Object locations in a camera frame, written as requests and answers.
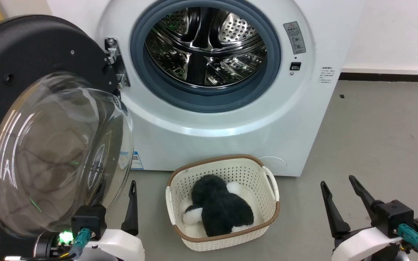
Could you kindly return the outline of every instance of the white basket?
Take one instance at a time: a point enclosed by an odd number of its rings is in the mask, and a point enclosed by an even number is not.
[[[217,175],[225,182],[236,181],[251,193],[254,216],[259,224],[222,236],[195,238],[184,234],[181,220],[182,202],[190,197],[194,183],[204,175]],[[194,251],[208,251],[239,245],[262,236],[280,213],[277,182],[274,175],[257,158],[250,155],[233,155],[196,162],[176,170],[165,194],[167,210],[172,225],[181,240]]]

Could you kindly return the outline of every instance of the floor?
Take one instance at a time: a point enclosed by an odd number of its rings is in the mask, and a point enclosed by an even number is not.
[[[169,173],[131,172],[138,184],[138,237],[146,260],[330,260],[333,239],[319,187],[322,180],[352,229],[370,225],[348,175],[355,175],[375,198],[398,199],[418,217],[418,83],[340,81],[302,176],[277,178],[282,203],[278,219],[264,236],[243,245],[189,250],[167,215],[164,190]],[[121,223],[126,198],[116,205],[116,224]],[[410,258],[418,261],[418,254]]]

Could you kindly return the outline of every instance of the black baseboard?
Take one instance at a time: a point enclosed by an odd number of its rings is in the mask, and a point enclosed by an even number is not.
[[[345,81],[418,82],[418,75],[342,72],[339,79]]]

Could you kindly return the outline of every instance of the black and white plush toy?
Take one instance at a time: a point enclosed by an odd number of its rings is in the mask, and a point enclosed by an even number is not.
[[[183,221],[193,225],[202,221],[207,236],[220,236],[252,226],[254,215],[239,194],[241,185],[228,184],[215,175],[196,181],[191,191],[193,205],[183,214]]]

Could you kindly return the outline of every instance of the black cable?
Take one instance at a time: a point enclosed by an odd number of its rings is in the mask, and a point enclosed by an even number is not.
[[[65,257],[21,257],[20,260],[25,261],[69,261],[72,260],[76,254],[71,254]]]

